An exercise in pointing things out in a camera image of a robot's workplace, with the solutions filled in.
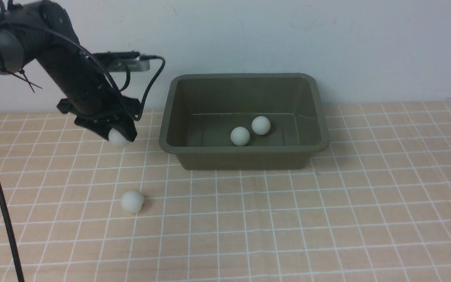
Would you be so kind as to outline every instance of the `table surface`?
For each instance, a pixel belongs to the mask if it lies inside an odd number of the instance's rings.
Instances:
[[[304,170],[192,172],[158,146],[161,112],[124,150],[72,116],[0,115],[27,281],[451,282],[451,101],[325,114],[331,145]]]

